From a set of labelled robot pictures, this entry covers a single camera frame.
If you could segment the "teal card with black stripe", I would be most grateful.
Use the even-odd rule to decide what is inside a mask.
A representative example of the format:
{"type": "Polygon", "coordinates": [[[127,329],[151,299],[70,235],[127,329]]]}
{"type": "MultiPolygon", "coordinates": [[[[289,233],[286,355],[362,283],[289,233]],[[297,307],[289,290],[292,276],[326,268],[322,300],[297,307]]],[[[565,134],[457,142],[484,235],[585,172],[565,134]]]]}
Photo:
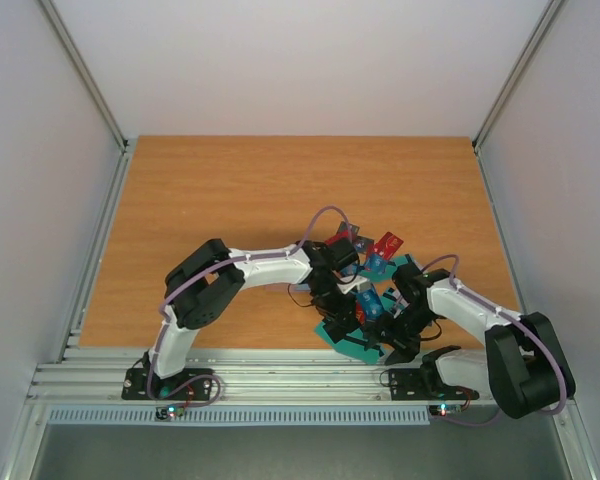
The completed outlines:
{"type": "Polygon", "coordinates": [[[333,345],[333,349],[349,358],[358,360],[367,365],[378,364],[381,358],[385,355],[385,351],[381,346],[366,349],[366,341],[347,335],[333,345]]]}

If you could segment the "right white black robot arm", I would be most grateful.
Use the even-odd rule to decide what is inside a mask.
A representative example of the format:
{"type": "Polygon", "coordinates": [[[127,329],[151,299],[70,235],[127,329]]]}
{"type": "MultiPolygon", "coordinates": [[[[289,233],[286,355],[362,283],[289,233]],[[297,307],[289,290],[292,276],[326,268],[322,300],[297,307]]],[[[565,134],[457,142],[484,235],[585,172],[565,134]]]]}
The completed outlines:
{"type": "Polygon", "coordinates": [[[424,355],[421,383],[431,397],[453,388],[485,390],[504,414],[519,419],[535,412],[557,415],[574,396],[573,374],[546,315],[497,305],[446,269],[426,271],[405,264],[392,281],[406,307],[368,320],[362,328],[367,348],[392,347],[388,364],[418,356],[422,331],[440,318],[455,323],[484,348],[474,363],[457,345],[424,355]]]}

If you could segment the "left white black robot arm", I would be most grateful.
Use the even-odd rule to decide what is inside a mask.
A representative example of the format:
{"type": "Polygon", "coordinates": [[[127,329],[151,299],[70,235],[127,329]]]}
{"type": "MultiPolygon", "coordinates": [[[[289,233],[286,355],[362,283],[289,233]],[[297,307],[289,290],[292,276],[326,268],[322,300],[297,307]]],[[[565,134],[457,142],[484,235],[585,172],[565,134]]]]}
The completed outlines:
{"type": "Polygon", "coordinates": [[[148,353],[145,384],[159,398],[181,386],[186,356],[199,331],[217,321],[241,291],[274,284],[306,285],[311,305],[323,316],[323,331],[335,344],[357,345],[352,333],[361,328],[358,295],[372,287],[369,279],[338,273],[355,266],[352,243],[301,241],[269,250],[230,249],[220,239],[205,242],[165,279],[158,337],[148,353]]]}

